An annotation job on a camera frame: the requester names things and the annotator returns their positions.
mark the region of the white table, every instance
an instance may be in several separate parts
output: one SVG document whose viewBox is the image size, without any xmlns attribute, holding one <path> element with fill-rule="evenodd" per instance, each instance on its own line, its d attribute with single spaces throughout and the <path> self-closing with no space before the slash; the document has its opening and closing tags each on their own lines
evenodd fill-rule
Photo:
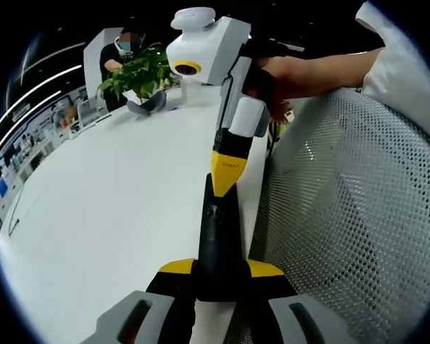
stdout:
<svg viewBox="0 0 430 344">
<path fill-rule="evenodd" d="M 205 106 L 151 118 L 116 110 L 63 143 L 27 180 L 13 220 L 19 225 L 12 236 L 0 233 L 0 262 L 46 343 L 80 342 L 99 315 L 145 290 L 165 263 L 197 258 L 219 106 L 217 87 L 202 92 Z M 238 183 L 246 252 L 266 145 L 266 137 L 254 139 Z M 222 343 L 233 306 L 198 302 L 191 342 Z"/>
</svg>

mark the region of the ceiling light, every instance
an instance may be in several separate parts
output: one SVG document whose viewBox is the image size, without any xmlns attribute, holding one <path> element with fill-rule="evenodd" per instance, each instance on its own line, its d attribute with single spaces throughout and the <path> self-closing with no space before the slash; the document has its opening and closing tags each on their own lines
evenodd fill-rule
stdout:
<svg viewBox="0 0 430 344">
<path fill-rule="evenodd" d="M 24 80 L 24 69 L 25 69 L 26 64 L 27 64 L 27 59 L 29 58 L 29 50 L 30 50 L 30 47 L 29 47 L 29 48 L 27 48 L 26 54 L 25 54 L 25 56 L 24 56 L 24 61 L 22 62 L 21 86 L 22 86 L 22 81 Z"/>
<path fill-rule="evenodd" d="M 41 102 L 39 102 L 38 104 L 36 104 L 32 109 L 30 109 L 29 111 L 27 111 L 27 113 L 22 116 L 12 127 L 10 130 L 8 130 L 8 132 L 5 134 L 5 136 L 0 140 L 0 147 L 3 145 L 3 143 L 5 142 L 5 140 L 8 138 L 8 136 L 11 135 L 11 133 L 13 132 L 14 129 L 16 129 L 23 120 L 25 120 L 26 118 L 28 118 L 37 108 L 39 108 L 40 106 L 42 106 L 43 104 L 45 104 L 45 102 L 47 102 L 48 100 L 50 100 L 51 98 L 56 97 L 57 95 L 59 95 L 61 93 L 61 91 L 57 91 L 56 93 L 50 95 L 48 98 L 43 99 Z"/>
<path fill-rule="evenodd" d="M 48 82 L 57 79 L 58 77 L 67 74 L 73 70 L 77 70 L 78 68 L 81 68 L 82 64 L 79 64 L 78 66 L 74 66 L 72 68 L 69 68 L 68 70 L 65 70 L 63 72 L 60 72 L 56 75 L 53 75 L 52 77 L 50 77 L 49 79 L 46 79 L 44 82 L 38 84 L 37 86 L 35 86 L 34 88 L 32 88 L 30 91 L 28 91 L 25 95 L 23 95 L 22 97 L 20 97 L 12 106 L 9 107 L 9 109 L 1 116 L 0 118 L 0 123 L 7 117 L 7 115 L 14 110 L 14 108 L 25 98 L 27 98 L 30 94 L 32 94 L 33 92 L 35 92 L 36 90 L 38 90 L 41 86 L 47 84 Z"/>
<path fill-rule="evenodd" d="M 42 59 L 39 59 L 38 61 L 36 61 L 34 64 L 31 64 L 30 66 L 28 66 L 25 70 L 24 70 L 24 74 L 27 73 L 28 71 L 30 71 L 33 67 L 35 67 L 36 65 L 39 65 L 40 63 L 42 63 L 43 61 L 50 59 L 53 56 L 56 56 L 57 54 L 60 54 L 61 52 L 66 52 L 67 50 L 73 49 L 73 48 L 78 48 L 81 47 L 82 45 L 85 45 L 85 42 L 81 42 L 81 43 L 76 43 L 74 45 L 71 45 L 69 47 L 65 47 L 61 50 L 57 50 L 56 52 L 53 52 L 52 54 L 49 54 L 45 57 L 43 57 Z"/>
</svg>

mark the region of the yellow label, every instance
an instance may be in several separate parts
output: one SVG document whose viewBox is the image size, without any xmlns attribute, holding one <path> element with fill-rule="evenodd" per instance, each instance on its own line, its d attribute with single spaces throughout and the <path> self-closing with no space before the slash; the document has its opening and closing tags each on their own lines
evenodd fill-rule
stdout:
<svg viewBox="0 0 430 344">
<path fill-rule="evenodd" d="M 284 274 L 284 272 L 281 269 L 279 269 L 278 267 L 275 267 L 272 264 L 258 262 L 256 260 L 251 260 L 251 259 L 247 259 L 247 262 L 249 263 L 252 277 L 268 277 L 268 276 L 270 277 L 270 276 L 280 276 L 281 274 Z"/>
<path fill-rule="evenodd" d="M 246 164 L 246 159 L 212 151 L 211 173 L 216 197 L 223 197 L 229 191 L 241 177 Z"/>
<path fill-rule="evenodd" d="M 159 272 L 170 272 L 172 274 L 191 274 L 194 258 L 176 260 L 159 269 Z"/>
</svg>

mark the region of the small object on table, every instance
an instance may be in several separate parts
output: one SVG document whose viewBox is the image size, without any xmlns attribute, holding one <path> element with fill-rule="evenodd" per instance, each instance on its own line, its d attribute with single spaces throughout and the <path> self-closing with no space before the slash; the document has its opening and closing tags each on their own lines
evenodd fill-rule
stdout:
<svg viewBox="0 0 430 344">
<path fill-rule="evenodd" d="M 158 112 L 164 108 L 166 105 L 166 97 L 167 94 L 164 91 L 157 91 L 150 99 L 144 102 L 142 105 L 133 102 L 132 100 L 128 100 L 126 105 L 128 106 L 129 111 L 133 113 L 138 113 L 140 115 L 151 115 L 153 112 Z"/>
</svg>

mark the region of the person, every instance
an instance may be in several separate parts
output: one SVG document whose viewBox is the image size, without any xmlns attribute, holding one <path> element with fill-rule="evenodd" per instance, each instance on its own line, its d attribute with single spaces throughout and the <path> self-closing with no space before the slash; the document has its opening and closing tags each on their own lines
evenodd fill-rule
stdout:
<svg viewBox="0 0 430 344">
<path fill-rule="evenodd" d="M 100 53 L 100 72 L 102 82 L 109 78 L 110 73 L 120 69 L 136 56 L 143 47 L 146 33 L 143 30 L 124 27 L 121 35 L 111 44 L 103 47 Z M 107 103 L 108 111 L 113 111 L 126 104 L 126 98 L 120 95 L 119 99 L 114 92 L 106 91 L 103 98 Z"/>
<path fill-rule="evenodd" d="M 30 139 L 28 137 L 26 137 L 25 134 L 23 134 L 22 136 L 22 141 L 21 141 L 21 151 L 24 154 L 25 157 L 29 156 L 30 154 L 30 149 L 32 148 L 32 145 L 30 143 Z"/>
<path fill-rule="evenodd" d="M 27 133 L 27 139 L 30 142 L 30 146 L 33 147 L 35 145 L 34 137 L 30 133 Z"/>
<path fill-rule="evenodd" d="M 272 119 L 285 121 L 290 109 L 285 100 L 290 98 L 362 87 L 364 95 L 397 110 L 430 136 L 430 71 L 419 51 L 370 2 L 362 5 L 356 19 L 379 34 L 385 47 L 320 59 L 279 56 L 258 61 L 275 80 L 274 100 L 269 105 Z"/>
</svg>

